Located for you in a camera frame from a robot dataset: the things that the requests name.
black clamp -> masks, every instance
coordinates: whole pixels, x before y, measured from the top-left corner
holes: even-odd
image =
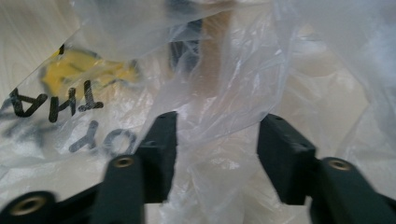
[[[51,192],[24,194],[3,209],[0,223],[145,223],[144,203],[167,200],[172,186],[176,125],[176,112],[160,115],[134,155],[108,163],[102,183],[58,203]]]

screw hole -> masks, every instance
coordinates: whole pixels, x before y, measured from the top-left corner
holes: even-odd
[[[134,164],[134,160],[129,157],[119,158],[118,160],[114,161],[114,166],[119,168],[127,167],[132,164]]]
[[[12,216],[27,215],[37,211],[45,203],[46,203],[46,198],[42,196],[33,196],[17,203],[14,207],[12,207],[10,214]]]

dark object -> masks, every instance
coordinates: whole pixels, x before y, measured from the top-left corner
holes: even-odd
[[[313,223],[396,223],[396,202],[376,193],[349,162],[315,158],[315,147],[285,120],[268,115],[260,126],[258,154],[279,199],[313,202]]]
[[[134,155],[108,164],[101,184],[60,203],[46,191],[27,193],[4,208],[0,223],[145,223],[144,203],[167,200],[172,185],[176,124],[175,112],[159,116]],[[282,118],[261,122],[257,151],[281,202],[312,198],[312,223],[396,223],[396,201],[376,193],[351,163],[316,159],[315,147]]]
[[[1,224],[140,224],[144,203],[167,200],[176,161],[177,113],[160,115],[134,155],[107,166],[104,181],[56,203],[52,193],[30,192],[9,203]]]

transparent plastic wrap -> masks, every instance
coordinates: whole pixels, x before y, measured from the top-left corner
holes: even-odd
[[[160,223],[308,222],[305,207],[279,202],[258,161],[257,123],[270,112],[320,157],[347,158],[395,197],[396,119],[384,122],[394,115],[386,66],[395,55],[384,45],[396,21],[388,12],[380,19],[393,3],[335,14],[346,3],[70,2],[80,29],[0,109],[0,204],[38,189],[61,200],[96,184],[106,162],[133,153],[169,111],[178,113],[177,164]],[[356,47],[360,28],[343,32],[359,19],[332,23],[337,15],[380,25],[359,26],[370,35]]]

crumpled plastic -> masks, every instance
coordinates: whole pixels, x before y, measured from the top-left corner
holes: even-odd
[[[396,4],[71,4],[81,27],[64,53],[0,109],[0,203],[36,189],[64,199],[96,184],[106,162],[133,153],[169,111],[178,113],[177,164],[161,223],[307,222],[306,207],[279,202],[258,162],[257,123],[270,112],[319,157],[352,161],[396,197]]]

